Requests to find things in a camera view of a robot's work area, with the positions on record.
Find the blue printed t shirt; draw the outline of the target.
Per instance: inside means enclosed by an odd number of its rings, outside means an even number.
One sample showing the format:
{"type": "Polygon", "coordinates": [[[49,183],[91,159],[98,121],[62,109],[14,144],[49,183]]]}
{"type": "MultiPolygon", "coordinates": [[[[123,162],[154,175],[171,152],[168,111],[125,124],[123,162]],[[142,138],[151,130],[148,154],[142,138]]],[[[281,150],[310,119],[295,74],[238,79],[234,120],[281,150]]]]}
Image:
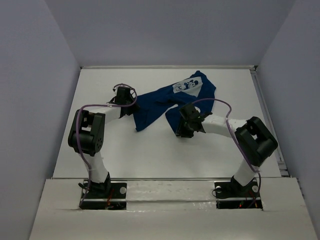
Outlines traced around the blue printed t shirt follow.
{"type": "Polygon", "coordinates": [[[216,86],[196,71],[189,78],[137,97],[139,110],[133,113],[135,129],[140,132],[165,115],[173,132],[181,119],[180,108],[200,99],[215,98],[216,86]]]}

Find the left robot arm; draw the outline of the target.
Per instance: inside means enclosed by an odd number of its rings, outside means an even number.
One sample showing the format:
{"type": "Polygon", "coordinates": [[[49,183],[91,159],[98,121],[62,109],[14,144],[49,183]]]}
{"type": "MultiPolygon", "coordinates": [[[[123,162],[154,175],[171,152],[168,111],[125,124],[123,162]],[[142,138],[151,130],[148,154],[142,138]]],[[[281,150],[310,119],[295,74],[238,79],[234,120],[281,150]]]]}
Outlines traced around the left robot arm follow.
{"type": "Polygon", "coordinates": [[[106,124],[140,109],[138,95],[130,85],[120,83],[113,87],[115,96],[103,104],[86,104],[75,112],[67,138],[68,146],[82,158],[88,173],[81,201],[103,199],[111,194],[111,177],[101,154],[106,124]]]}

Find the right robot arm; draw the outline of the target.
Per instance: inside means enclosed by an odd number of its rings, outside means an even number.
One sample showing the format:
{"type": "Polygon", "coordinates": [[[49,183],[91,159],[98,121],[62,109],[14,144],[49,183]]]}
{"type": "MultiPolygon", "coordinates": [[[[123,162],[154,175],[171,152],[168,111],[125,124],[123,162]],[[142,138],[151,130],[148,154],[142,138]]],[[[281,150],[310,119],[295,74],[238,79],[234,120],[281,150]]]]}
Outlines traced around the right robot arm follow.
{"type": "Polygon", "coordinates": [[[260,167],[278,148],[278,142],[256,116],[248,120],[231,119],[212,112],[201,113],[193,103],[180,110],[180,121],[175,132],[181,138],[192,138],[195,132],[231,138],[243,160],[229,181],[218,182],[212,191],[216,199],[256,199],[260,195],[260,167]]]}

